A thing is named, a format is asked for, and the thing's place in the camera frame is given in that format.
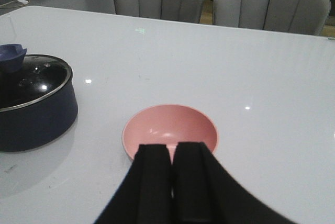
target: lid handle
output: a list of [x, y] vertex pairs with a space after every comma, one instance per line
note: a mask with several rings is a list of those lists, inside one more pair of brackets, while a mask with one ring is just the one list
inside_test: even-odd
[[13, 73], [21, 69], [27, 49], [20, 44], [0, 45], [0, 71]]

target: pink bowl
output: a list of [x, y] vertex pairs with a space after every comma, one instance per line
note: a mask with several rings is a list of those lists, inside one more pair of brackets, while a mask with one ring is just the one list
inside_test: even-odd
[[139, 144], [166, 144], [173, 160], [178, 142], [204, 142], [214, 152], [218, 133], [211, 120], [193, 108], [156, 105], [140, 111], [127, 122], [122, 142], [132, 160]]

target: pot rim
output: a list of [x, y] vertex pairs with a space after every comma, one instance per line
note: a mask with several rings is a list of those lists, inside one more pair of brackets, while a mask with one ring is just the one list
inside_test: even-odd
[[15, 106], [10, 106], [10, 107], [5, 107], [5, 108], [0, 108], [0, 113], [5, 112], [5, 111], [10, 111], [10, 110], [17, 110], [17, 109], [24, 108], [24, 107], [27, 107], [29, 105], [38, 103], [38, 102], [40, 102], [40, 101], [42, 101], [42, 100], [44, 100], [44, 99], [52, 96], [56, 92], [58, 92], [61, 88], [63, 88], [65, 86], [65, 84], [68, 83], [68, 81], [70, 81], [72, 79], [72, 76], [73, 76], [72, 69], [68, 65], [68, 63], [66, 63], [63, 59], [54, 57], [52, 55], [44, 55], [44, 54], [29, 54], [29, 55], [26, 55], [25, 57], [47, 57], [47, 58], [55, 59], [55, 60], [61, 62], [62, 64], [64, 64], [64, 66], [66, 67], [66, 70], [67, 70], [66, 77], [65, 77], [65, 79], [64, 79], [64, 81], [63, 81], [62, 84], [60, 84], [56, 89], [53, 89], [49, 93], [46, 93], [43, 96], [40, 96], [40, 97], [38, 97], [38, 98], [36, 98], [34, 100], [25, 102], [23, 104], [19, 104], [19, 105], [15, 105]]

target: glass lid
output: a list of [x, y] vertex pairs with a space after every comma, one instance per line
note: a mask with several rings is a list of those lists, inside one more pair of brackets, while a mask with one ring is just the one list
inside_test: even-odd
[[60, 90], [71, 77], [72, 70], [62, 59], [26, 55], [19, 70], [0, 70], [0, 112], [37, 103]]

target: glossy tabletop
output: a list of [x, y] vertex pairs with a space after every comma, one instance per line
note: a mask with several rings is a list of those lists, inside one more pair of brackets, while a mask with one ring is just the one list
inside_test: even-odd
[[303, 224], [335, 223], [335, 40], [29, 6], [0, 44], [73, 69], [79, 114], [61, 137], [0, 153], [0, 223], [93, 223], [130, 167], [127, 120], [183, 104], [216, 125], [216, 158]]

